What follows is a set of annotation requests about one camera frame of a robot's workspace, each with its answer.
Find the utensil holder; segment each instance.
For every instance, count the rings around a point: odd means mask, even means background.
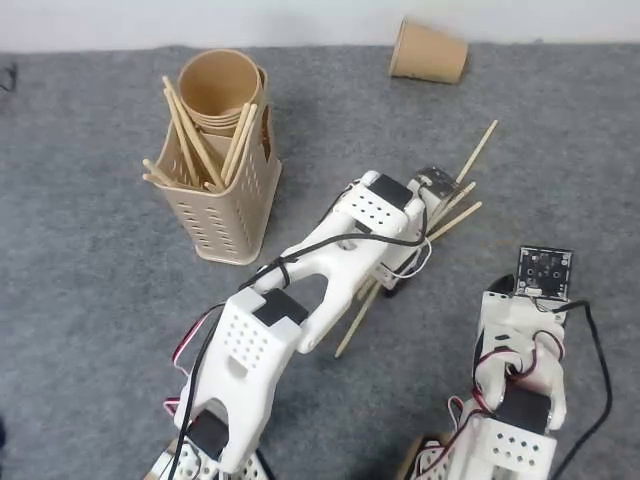
[[[196,253],[205,260],[247,265],[260,252],[282,170],[274,149],[271,108],[266,103],[261,107],[238,170],[226,190],[210,193],[158,185],[191,236]],[[230,138],[206,133],[203,137],[220,158],[225,158]],[[169,125],[156,165],[169,177],[190,184],[173,124]],[[204,170],[197,173],[202,183],[206,173]]]

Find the carpet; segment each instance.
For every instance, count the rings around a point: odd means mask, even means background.
[[[468,176],[484,206],[376,301],[341,360],[353,311],[293,357],[262,450],[282,480],[391,478],[417,435],[449,428],[447,397],[468,396],[482,291],[526,243],[576,252],[571,296],[591,300],[612,370],[613,414],[565,478],[636,478],[640,46],[472,45],[459,86],[390,79],[390,48],[249,50],[269,73],[284,170],[247,267],[199,259],[141,180],[168,122],[160,76],[194,53],[13,56],[18,89],[0,94],[5,480],[141,478],[177,433],[161,406],[183,381],[169,356],[199,313],[302,239],[351,179],[455,174],[494,118]],[[295,291],[312,302],[321,286]],[[580,312],[566,343],[556,464],[604,405]]]

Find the white cable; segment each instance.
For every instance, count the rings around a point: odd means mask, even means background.
[[[404,278],[411,278],[416,276],[418,273],[420,273],[422,271],[422,269],[424,268],[424,266],[427,264],[427,262],[429,261],[429,258],[431,258],[431,254],[433,253],[433,248],[431,246],[431,242],[429,241],[428,238],[425,238],[425,245],[429,248],[429,253],[427,253],[427,256],[424,257],[424,260],[422,261],[422,263],[420,264],[420,266],[418,267],[417,270],[415,270],[414,272],[411,272],[407,275],[404,275],[403,273],[395,273],[392,271],[389,271],[389,273],[391,274],[391,276],[395,277],[395,278],[400,278],[400,279],[404,279]]]
[[[449,397],[447,399],[447,410],[449,410],[449,416],[451,417],[451,421],[453,422],[453,430],[456,431],[458,430],[458,417],[455,413],[453,413],[453,409],[451,408],[451,402],[452,401],[457,401],[458,403],[458,407],[462,407],[464,404],[462,402],[462,399],[460,397],[457,397],[455,395]]]

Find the paper cup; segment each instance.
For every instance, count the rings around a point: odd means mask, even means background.
[[[458,83],[467,50],[464,41],[405,18],[391,57],[389,75]]]
[[[236,50],[211,50],[191,59],[180,73],[180,96],[200,123],[237,122],[245,103],[259,103],[262,84],[256,64]]]
[[[261,102],[260,104],[264,104],[267,102],[266,90],[267,90],[267,83],[269,81],[269,77],[267,76],[267,72],[265,72],[265,70],[262,67],[258,67],[258,72],[260,74],[260,85],[261,85],[261,92],[258,98],[260,99],[260,102]],[[202,130],[205,133],[210,133],[210,134],[218,135],[222,137],[232,137],[238,125],[239,119],[240,119],[240,111],[238,112],[237,118],[235,119],[218,120],[218,119],[208,118],[208,119],[201,119],[196,123],[200,126],[200,128],[202,128]]]

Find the wire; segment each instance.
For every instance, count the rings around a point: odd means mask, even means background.
[[[208,313],[211,313],[218,307],[221,307],[224,303],[218,303],[211,307],[203,316],[206,316]],[[171,463],[171,470],[169,471],[168,480],[173,480],[174,475],[176,474],[176,469],[178,468],[178,461],[180,459],[180,452],[182,451],[182,446],[184,445],[184,438],[187,435],[187,427],[189,426],[189,418],[191,417],[191,409],[193,407],[193,399],[196,393],[196,384],[198,383],[198,371],[200,370],[200,365],[202,364],[202,360],[204,359],[204,355],[207,351],[207,347],[211,340],[213,339],[213,334],[216,331],[216,327],[218,326],[218,322],[220,322],[221,315],[213,322],[211,328],[207,332],[207,336],[200,347],[200,351],[198,352],[198,356],[196,357],[196,361],[193,363],[193,369],[191,370],[191,381],[189,383],[189,394],[187,395],[187,404],[184,409],[184,418],[182,419],[182,425],[180,427],[180,434],[178,435],[178,444],[176,445],[176,453],[173,456],[173,462]]]
[[[458,407],[458,409],[460,410],[458,412],[458,415],[456,415],[455,413],[453,413],[453,408],[451,408],[452,403],[455,404],[456,407]],[[456,397],[455,395],[452,397],[449,397],[447,399],[447,410],[449,410],[449,416],[451,417],[451,421],[453,422],[453,429],[457,430],[458,426],[459,426],[459,419],[460,419],[460,415],[462,414],[462,410],[464,409],[464,403],[462,402],[462,399],[460,397]]]
[[[238,290],[242,290],[246,287],[249,287],[255,284],[258,280],[264,277],[267,273],[275,270],[276,268],[285,268],[285,263],[295,262],[299,257],[303,255],[307,255],[311,252],[315,252],[316,250],[321,249],[322,247],[326,247],[332,243],[341,242],[344,240],[372,240],[377,242],[385,242],[390,245],[400,245],[402,247],[420,247],[425,244],[425,240],[427,239],[427,202],[420,196],[420,199],[424,202],[425,208],[422,210],[422,224],[420,226],[420,235],[417,240],[402,240],[399,238],[393,237],[385,237],[384,235],[378,235],[375,233],[343,233],[341,235],[334,235],[333,237],[327,237],[324,240],[319,241],[318,243],[314,243],[312,245],[308,245],[306,247],[301,248],[298,251],[290,253],[289,255],[285,255],[284,257],[278,257],[276,260],[271,262],[268,265],[265,265],[263,268],[258,270],[258,272],[251,277],[249,280],[244,282]]]
[[[204,322],[209,318],[209,315],[211,315],[216,308],[221,307],[222,305],[224,305],[224,302],[214,305],[213,307],[209,308],[209,310],[207,310],[202,315],[200,315],[200,318],[198,318],[198,320],[196,320],[195,323],[191,326],[191,328],[187,331],[187,333],[182,338],[182,340],[180,341],[176,349],[173,351],[173,355],[171,355],[171,363],[173,364],[173,366],[176,367],[178,370],[180,370],[182,373],[184,373],[187,377],[189,376],[189,372],[187,372],[183,367],[178,365],[178,360],[180,359],[182,352],[184,352],[184,350],[189,345],[189,342],[191,342],[191,340],[193,340],[193,337],[195,337],[196,333],[198,333],[198,331],[200,330],[200,327],[202,327]]]
[[[585,316],[587,317],[587,323],[589,324],[589,329],[591,330],[591,336],[593,337],[593,344],[595,346],[596,352],[598,353],[598,360],[600,362],[600,368],[602,369],[602,377],[604,379],[604,388],[607,392],[607,401],[604,407],[604,410],[600,417],[595,421],[595,423],[582,434],[582,436],[578,439],[578,441],[573,445],[569,453],[564,457],[562,463],[555,471],[551,480],[557,480],[560,478],[562,473],[565,471],[571,460],[576,456],[578,450],[585,444],[587,440],[602,426],[605,422],[609,414],[611,413],[611,407],[613,406],[613,389],[611,387],[611,377],[609,375],[609,367],[607,366],[607,360],[604,357],[604,351],[602,350],[602,343],[600,342],[600,335],[598,334],[598,328],[596,327],[596,322],[593,320],[591,316],[591,306],[589,302],[586,300],[578,300],[576,302],[567,303],[562,307],[556,308],[553,313],[562,313],[569,310],[573,310],[575,308],[583,307]]]
[[[414,276],[416,276],[418,273],[420,273],[420,272],[422,271],[422,269],[424,268],[424,266],[425,266],[425,265],[427,264],[427,262],[429,261],[429,258],[431,258],[431,254],[433,253],[433,247],[431,246],[431,242],[430,242],[430,241],[429,241],[429,239],[428,239],[428,238],[426,238],[426,237],[425,237],[425,244],[426,244],[426,246],[427,246],[427,247],[429,247],[429,252],[427,253],[427,256],[426,256],[426,257],[424,257],[424,260],[422,260],[422,263],[420,264],[420,266],[419,266],[416,270],[414,270],[414,271],[413,271],[413,272],[411,272],[411,273],[407,273],[407,274],[404,274],[404,272],[403,272],[403,273],[401,273],[401,274],[398,274],[398,273],[395,273],[395,272],[389,271],[389,273],[391,274],[391,276],[393,276],[393,277],[395,277],[395,278],[406,279],[406,278],[414,277]]]
[[[467,416],[467,418],[465,419],[465,421],[462,423],[462,425],[460,425],[460,428],[458,428],[456,430],[456,433],[453,434],[453,436],[451,437],[451,440],[449,440],[447,442],[447,444],[445,445],[445,447],[442,449],[442,452],[440,452],[440,455],[438,455],[438,458],[436,458],[434,460],[434,462],[429,465],[429,468],[427,468],[426,470],[424,470],[423,472],[420,472],[419,477],[418,478],[422,478],[423,475],[426,475],[427,473],[429,473],[431,470],[433,470],[442,460],[444,460],[446,458],[446,456],[448,455],[449,451],[451,450],[451,448],[453,447],[453,445],[456,443],[456,441],[458,440],[458,438],[460,437],[460,434],[464,431],[465,428],[467,428],[467,425],[469,424],[469,420],[471,420],[471,417],[475,416],[475,415],[482,415],[484,417],[491,417],[492,415],[480,408],[476,408],[474,410],[471,410],[471,412],[469,412],[469,415]]]

